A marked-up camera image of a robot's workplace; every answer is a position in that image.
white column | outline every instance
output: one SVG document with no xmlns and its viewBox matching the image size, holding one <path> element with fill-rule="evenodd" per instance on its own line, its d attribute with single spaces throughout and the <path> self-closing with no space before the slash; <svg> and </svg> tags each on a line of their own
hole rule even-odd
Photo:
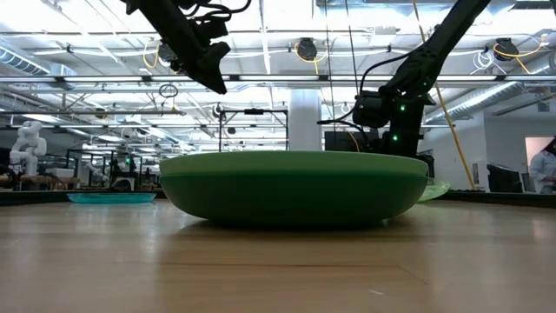
<svg viewBox="0 0 556 313">
<path fill-rule="evenodd" d="M 289 101 L 289 148 L 293 151 L 321 151 L 321 93 L 319 90 L 291 90 Z"/>
</svg>

wall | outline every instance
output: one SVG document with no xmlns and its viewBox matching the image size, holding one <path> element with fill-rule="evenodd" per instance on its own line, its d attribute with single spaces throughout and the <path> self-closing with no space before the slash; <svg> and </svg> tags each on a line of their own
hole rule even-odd
<svg viewBox="0 0 556 313">
<path fill-rule="evenodd" d="M 526 137 L 556 135 L 556 121 L 537 118 L 492 117 L 485 121 L 486 155 L 489 163 L 528 172 Z"/>
<path fill-rule="evenodd" d="M 473 164 L 478 165 L 479 183 L 476 186 L 487 190 L 487 144 L 483 113 L 476 113 L 470 120 L 459 120 L 455 124 L 469 169 L 473 172 Z M 419 152 L 426 150 L 433 151 L 437 180 L 449 182 L 453 190 L 471 189 L 450 129 L 429 131 L 418 148 Z"/>
</svg>

white robot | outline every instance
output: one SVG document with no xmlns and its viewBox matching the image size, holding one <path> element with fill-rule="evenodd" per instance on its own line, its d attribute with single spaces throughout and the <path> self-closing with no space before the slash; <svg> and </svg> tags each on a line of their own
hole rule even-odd
<svg viewBox="0 0 556 313">
<path fill-rule="evenodd" d="M 11 148 L 10 164 L 16 174 L 23 172 L 22 160 L 25 161 L 24 174 L 29 176 L 36 175 L 38 158 L 46 154 L 46 140 L 38 135 L 43 127 L 40 122 L 25 122 L 23 127 L 17 130 L 16 144 Z M 27 145 L 25 151 L 20 149 Z"/>
<path fill-rule="evenodd" d="M 101 169 L 98 169 L 95 166 L 93 166 L 93 164 L 91 162 L 87 162 L 85 164 L 85 168 L 89 169 L 91 171 L 91 173 L 93 173 L 94 176 L 97 176 L 97 177 L 101 178 L 103 183 L 106 183 L 110 180 L 108 175 L 106 175 L 107 173 L 103 173 L 103 171 Z"/>
</svg>

green plastic bowl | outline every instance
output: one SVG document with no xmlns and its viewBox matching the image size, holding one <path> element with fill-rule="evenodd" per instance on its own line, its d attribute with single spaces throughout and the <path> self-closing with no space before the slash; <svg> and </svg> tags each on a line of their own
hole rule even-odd
<svg viewBox="0 0 556 313">
<path fill-rule="evenodd" d="M 234 225 L 362 226 L 409 210 L 427 186 L 422 161 L 344 152 L 181 156 L 161 173 L 177 208 Z"/>
</svg>

yellow cable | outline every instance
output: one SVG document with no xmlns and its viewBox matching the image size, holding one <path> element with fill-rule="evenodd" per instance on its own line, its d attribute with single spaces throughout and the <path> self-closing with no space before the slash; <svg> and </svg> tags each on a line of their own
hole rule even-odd
<svg viewBox="0 0 556 313">
<path fill-rule="evenodd" d="M 539 47 L 537 47 L 537 49 L 535 49 L 535 50 L 533 50 L 533 51 L 531 51 L 531 52 L 527 52 L 527 53 L 525 53 L 525 54 L 521 54 L 521 55 L 513 55 L 513 54 L 508 54 L 508 53 L 504 53 L 504 52 L 498 51 L 498 50 L 496 49 L 496 47 L 498 47 L 499 44 L 495 44 L 494 47 L 493 47 L 493 49 L 494 49 L 494 52 L 496 52 L 496 53 L 498 53 L 499 55 L 504 56 L 504 57 L 527 57 L 527 56 L 531 56 L 531 55 L 533 55 L 533 54 L 539 52 L 540 48 L 542 48 L 542 43 L 544 43 L 544 41 L 545 41 L 545 37 L 546 37 L 546 36 L 541 36 L 541 37 L 540 37 L 540 43 L 539 43 Z"/>
<path fill-rule="evenodd" d="M 412 2 L 414 4 L 415 17 L 417 17 L 417 24 L 419 25 L 419 29 L 420 29 L 420 36 L 423 39 L 423 43 L 424 43 L 424 42 L 426 42 L 425 31 L 423 31 L 423 28 L 420 25 L 419 10 L 417 9 L 417 2 L 416 2 L 416 0 L 412 0 Z M 455 128 L 453 127 L 452 118 L 450 117 L 450 113 L 448 112 L 448 109 L 446 107 L 446 103 L 444 102 L 444 97 L 442 97 L 442 94 L 440 92 L 440 87 L 438 86 L 438 83 L 434 83 L 434 88 L 436 88 L 436 93 L 437 93 L 438 99 L 440 100 L 440 106 L 442 107 L 442 110 L 444 111 L 444 116 L 446 117 L 448 125 L 450 126 L 450 130 L 452 131 L 453 140 L 455 142 L 456 148 L 458 149 L 458 153 L 460 154 L 461 162 L 463 163 L 463 167 L 466 169 L 467 180 L 469 181 L 469 185 L 471 186 L 472 190 L 475 190 L 475 182 L 473 180 L 473 176 L 471 175 L 471 170 L 469 170 L 469 166 L 467 165 L 466 157 L 463 154 L 463 150 L 461 149 L 460 139 L 458 138 L 458 134 L 455 132 Z"/>
<path fill-rule="evenodd" d="M 297 57 L 298 57 L 300 60 L 302 60 L 303 62 L 305 62 L 305 63 L 314 63 L 314 72 L 316 73 L 316 75 L 319 75 L 319 66 L 318 66 L 318 63 L 319 63 L 320 61 L 324 60 L 325 57 L 328 57 L 328 47 L 327 47 L 326 53 L 325 53 L 324 56 L 322 56 L 320 59 L 318 59 L 318 60 L 313 60 L 313 61 L 308 61 L 308 60 L 302 58 L 302 57 L 299 55 L 299 52 L 297 52 L 297 47 L 298 47 L 298 46 L 299 46 L 298 43 L 296 43 L 295 46 L 294 46 L 295 54 L 297 55 Z"/>
<path fill-rule="evenodd" d="M 150 68 L 150 69 L 154 69 L 157 65 L 158 65 L 158 52 L 160 52 L 160 44 L 158 46 L 156 46 L 156 55 L 155 55 L 155 63 L 154 64 L 149 64 L 149 62 L 147 62 L 147 47 L 149 46 L 149 43 L 145 44 L 145 49 L 143 49 L 143 53 L 142 53 L 142 61 L 145 63 L 145 65 Z"/>
<path fill-rule="evenodd" d="M 531 72 L 527 69 L 527 67 L 523 64 L 523 62 L 521 62 L 521 60 L 520 60 L 518 57 L 516 57 L 515 59 L 518 60 L 518 63 L 521 65 L 521 67 L 523 68 L 523 70 L 524 70 L 527 74 L 531 75 Z"/>
<path fill-rule="evenodd" d="M 352 139 L 354 139 L 355 147 L 357 147 L 357 152 L 358 152 L 358 153 L 361 152 L 361 150 L 359 149 L 359 143 L 357 142 L 357 139 L 355 139 L 354 134 L 352 134 L 351 131 L 348 131 L 348 130 L 346 130 L 346 129 L 344 129 L 344 130 L 349 134 L 349 136 L 350 136 Z"/>
</svg>

